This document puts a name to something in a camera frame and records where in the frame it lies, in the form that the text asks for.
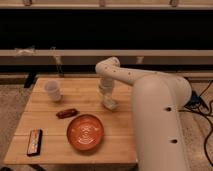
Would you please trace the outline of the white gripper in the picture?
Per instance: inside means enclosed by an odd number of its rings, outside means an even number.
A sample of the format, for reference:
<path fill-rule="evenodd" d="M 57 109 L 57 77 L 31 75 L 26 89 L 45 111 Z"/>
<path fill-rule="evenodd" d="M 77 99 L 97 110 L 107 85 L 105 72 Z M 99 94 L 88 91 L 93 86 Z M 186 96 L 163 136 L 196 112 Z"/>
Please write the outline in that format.
<path fill-rule="evenodd" d="M 101 77 L 99 81 L 99 91 L 103 98 L 109 98 L 114 89 L 114 80 L 107 77 Z"/>

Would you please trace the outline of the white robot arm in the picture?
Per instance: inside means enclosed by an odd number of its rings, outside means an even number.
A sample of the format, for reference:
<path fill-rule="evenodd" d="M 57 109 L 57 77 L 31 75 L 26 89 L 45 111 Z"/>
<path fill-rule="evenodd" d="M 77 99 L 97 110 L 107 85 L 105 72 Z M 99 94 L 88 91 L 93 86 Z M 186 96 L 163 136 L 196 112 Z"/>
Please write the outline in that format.
<path fill-rule="evenodd" d="M 192 94 L 190 83 L 175 74 L 122 68 L 116 57 L 97 63 L 95 71 L 104 95 L 115 81 L 132 87 L 138 171 L 190 171 L 179 117 Z"/>

